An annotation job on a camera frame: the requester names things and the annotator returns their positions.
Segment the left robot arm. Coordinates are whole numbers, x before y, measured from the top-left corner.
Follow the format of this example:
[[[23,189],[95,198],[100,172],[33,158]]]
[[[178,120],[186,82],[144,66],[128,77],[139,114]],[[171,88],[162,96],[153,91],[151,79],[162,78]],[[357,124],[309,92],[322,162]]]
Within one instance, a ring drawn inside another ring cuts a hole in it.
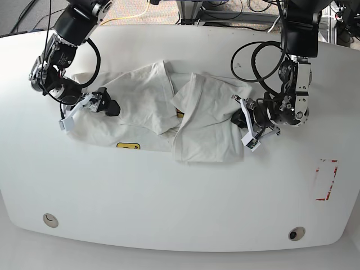
[[[282,125],[298,127],[308,120],[309,86],[312,81],[310,58],[318,55],[318,32],[322,10],[330,1],[277,1],[281,21],[281,41],[255,42],[251,55],[251,68],[265,90],[262,98],[252,100],[237,95],[233,99],[241,108],[231,122],[247,129],[242,138],[244,146],[255,150],[266,135],[280,134]],[[269,75],[261,76],[257,68],[257,55],[266,47],[276,47],[281,57]],[[275,91],[265,80],[278,73],[281,89]]]

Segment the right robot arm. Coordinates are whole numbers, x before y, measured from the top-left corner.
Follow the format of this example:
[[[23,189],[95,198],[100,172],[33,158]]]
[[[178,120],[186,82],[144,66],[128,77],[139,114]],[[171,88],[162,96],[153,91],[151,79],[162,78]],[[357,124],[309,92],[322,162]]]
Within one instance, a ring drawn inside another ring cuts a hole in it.
[[[119,116],[121,108],[105,87],[85,93],[97,78],[101,67],[101,55],[90,39],[112,6],[112,1],[69,1],[68,6],[57,19],[52,35],[46,36],[42,54],[36,59],[29,75],[31,87],[42,95],[50,96],[60,105],[61,130],[74,128],[74,115],[80,109],[106,116]],[[77,83],[65,76],[66,69],[73,63],[79,46],[88,43],[96,55],[93,75],[85,83]]]

